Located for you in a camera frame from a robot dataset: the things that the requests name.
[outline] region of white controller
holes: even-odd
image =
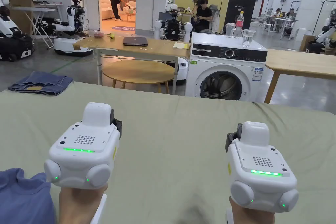
[[[299,198],[297,181],[281,153],[269,145],[264,123],[245,122],[226,141],[232,199],[244,208],[291,211]],[[232,213],[227,211],[230,224]]]
[[[97,189],[107,184],[119,148],[122,122],[114,118],[111,106],[90,102],[83,120],[70,126],[51,146],[44,163],[47,180],[57,186]],[[91,224],[99,223],[104,194]]]

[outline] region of green bedsheet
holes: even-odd
[[[0,170],[43,171],[48,149],[88,102],[108,103],[123,121],[102,223],[178,223],[197,202],[210,223],[229,207],[226,135],[245,121],[266,123],[298,180],[293,211],[276,223],[334,223],[336,116],[252,102],[208,100],[75,82],[57,97],[0,93]],[[59,188],[51,195],[58,209]]]

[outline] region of doorway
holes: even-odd
[[[136,0],[125,0],[129,2],[130,8],[124,6],[123,2],[117,5],[118,15],[122,21],[117,20],[113,14],[110,0],[99,0],[100,30],[103,33],[135,33],[136,30]]]

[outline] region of glass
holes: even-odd
[[[227,23],[226,24],[226,36],[233,36],[233,33],[235,31],[236,24],[235,23]]]
[[[242,33],[242,46],[244,48],[248,48],[252,43],[252,39],[254,36],[255,30],[252,29],[244,29]]]

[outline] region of round rug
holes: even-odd
[[[113,26],[112,29],[120,30],[120,31],[135,31],[135,27],[130,26]]]

